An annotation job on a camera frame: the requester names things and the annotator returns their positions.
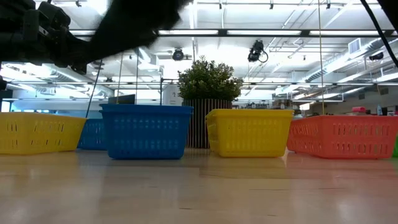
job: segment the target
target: security camera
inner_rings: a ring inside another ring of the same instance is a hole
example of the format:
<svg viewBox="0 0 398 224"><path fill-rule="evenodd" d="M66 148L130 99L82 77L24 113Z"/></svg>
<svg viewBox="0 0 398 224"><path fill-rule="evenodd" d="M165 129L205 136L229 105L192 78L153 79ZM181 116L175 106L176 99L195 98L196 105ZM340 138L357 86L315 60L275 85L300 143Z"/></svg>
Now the security camera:
<svg viewBox="0 0 398 224"><path fill-rule="evenodd" d="M182 52L182 49L180 48L175 49L173 53L173 60L181 61L183 59L184 59L184 53Z"/></svg>

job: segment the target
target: green object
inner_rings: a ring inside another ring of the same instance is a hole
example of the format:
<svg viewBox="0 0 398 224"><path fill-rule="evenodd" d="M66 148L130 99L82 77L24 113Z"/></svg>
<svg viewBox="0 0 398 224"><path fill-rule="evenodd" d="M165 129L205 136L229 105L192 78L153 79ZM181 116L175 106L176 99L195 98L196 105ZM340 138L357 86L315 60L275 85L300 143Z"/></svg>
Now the green object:
<svg viewBox="0 0 398 224"><path fill-rule="evenodd" d="M394 152L392 153L393 157L398 157L398 135L396 139L396 146L394 147Z"/></svg>
<svg viewBox="0 0 398 224"><path fill-rule="evenodd" d="M216 64L201 56L191 68L178 71L178 94L184 100L216 99L233 101L241 94L243 79L233 77L234 68Z"/></svg>

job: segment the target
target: plastic basket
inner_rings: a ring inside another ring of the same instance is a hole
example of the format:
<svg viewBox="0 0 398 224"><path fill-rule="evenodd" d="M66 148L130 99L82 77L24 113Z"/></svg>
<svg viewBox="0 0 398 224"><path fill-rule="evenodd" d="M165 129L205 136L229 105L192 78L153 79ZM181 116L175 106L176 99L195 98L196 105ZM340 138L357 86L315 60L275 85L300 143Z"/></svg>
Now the plastic basket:
<svg viewBox="0 0 398 224"><path fill-rule="evenodd" d="M114 159L179 159L192 107L102 105L106 148Z"/></svg>
<svg viewBox="0 0 398 224"><path fill-rule="evenodd" d="M81 132L79 149L106 150L105 127L102 119L88 119Z"/></svg>
<svg viewBox="0 0 398 224"><path fill-rule="evenodd" d="M398 135L397 135L397 139L396 139L396 145L394 147L394 153L392 153L393 157L398 157Z"/></svg>
<svg viewBox="0 0 398 224"><path fill-rule="evenodd" d="M288 149L329 159L390 158L398 118L315 116L292 121Z"/></svg>
<svg viewBox="0 0 398 224"><path fill-rule="evenodd" d="M283 156L292 118L292 110L212 110L210 148L223 157Z"/></svg>
<svg viewBox="0 0 398 224"><path fill-rule="evenodd" d="M0 153L72 151L85 118L40 113L0 113Z"/></svg>

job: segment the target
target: ceiling light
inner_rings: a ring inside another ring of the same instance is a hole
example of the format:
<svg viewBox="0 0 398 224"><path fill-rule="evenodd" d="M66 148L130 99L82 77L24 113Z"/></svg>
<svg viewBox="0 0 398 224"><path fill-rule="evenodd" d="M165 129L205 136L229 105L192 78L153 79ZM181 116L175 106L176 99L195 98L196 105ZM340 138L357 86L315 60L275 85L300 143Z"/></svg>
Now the ceiling light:
<svg viewBox="0 0 398 224"><path fill-rule="evenodd" d="M13 84L7 84L8 86L12 86L14 88L20 88L23 90L28 90L28 91L34 91L35 89L31 86L24 85L24 84L19 84L19 85L13 85Z"/></svg>
<svg viewBox="0 0 398 224"><path fill-rule="evenodd" d="M377 31L372 30L321 30L322 35L379 35ZM310 35L319 36L319 30L310 31Z"/></svg>
<svg viewBox="0 0 398 224"><path fill-rule="evenodd" d="M228 30L228 35L300 35L300 30Z"/></svg>
<svg viewBox="0 0 398 224"><path fill-rule="evenodd" d="M378 83L379 86L398 86L398 83Z"/></svg>
<svg viewBox="0 0 398 224"><path fill-rule="evenodd" d="M70 30L73 35L94 35L95 30Z"/></svg>
<svg viewBox="0 0 398 224"><path fill-rule="evenodd" d="M320 96L318 96L317 98L318 99L328 99L328 98L332 98L332 97L335 97L335 96L338 96L339 95L339 93L327 93L327 94L323 94L323 96L322 95L320 95Z"/></svg>
<svg viewBox="0 0 398 224"><path fill-rule="evenodd" d="M304 93L302 93L302 94L300 94L300 95L295 96L294 99L295 99L295 100L299 100L299 99L304 98L304 97L306 97L306 96L305 96Z"/></svg>
<svg viewBox="0 0 398 224"><path fill-rule="evenodd" d="M361 75L358 75L358 74L350 75L350 76L348 76L348 77L346 77L346 78L343 78L343 79L341 79L341 80L338 80L337 82L338 82L338 83L344 83L344 82L352 81L352 80L354 80L354 79L356 79L356 78L358 78L358 77L360 77L360 76L361 76Z"/></svg>
<svg viewBox="0 0 398 224"><path fill-rule="evenodd" d="M218 30L160 30L160 35L218 35Z"/></svg>
<svg viewBox="0 0 398 224"><path fill-rule="evenodd" d="M372 83L336 83L338 86L371 86Z"/></svg>
<svg viewBox="0 0 398 224"><path fill-rule="evenodd" d="M353 89L353 90L348 90L347 92L345 92L345 94L355 93L356 91L359 91L359 90L362 90L362 89L364 89L364 87L355 88L355 89Z"/></svg>
<svg viewBox="0 0 398 224"><path fill-rule="evenodd" d="M398 73L393 73L393 74L388 74L388 75L383 75L382 77L376 78L373 82L379 83L379 82L384 82L388 80L393 80L398 78Z"/></svg>

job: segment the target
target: red object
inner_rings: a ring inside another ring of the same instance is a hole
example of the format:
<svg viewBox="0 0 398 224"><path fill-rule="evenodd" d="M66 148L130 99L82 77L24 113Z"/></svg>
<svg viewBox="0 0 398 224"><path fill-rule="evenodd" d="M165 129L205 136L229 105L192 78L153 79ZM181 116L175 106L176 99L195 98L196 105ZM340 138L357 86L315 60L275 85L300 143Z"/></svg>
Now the red object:
<svg viewBox="0 0 398 224"><path fill-rule="evenodd" d="M357 106L353 108L353 112L358 112L358 113L366 113L366 108L363 106Z"/></svg>
<svg viewBox="0 0 398 224"><path fill-rule="evenodd" d="M292 121L287 148L328 159L390 158L398 117L314 116Z"/></svg>

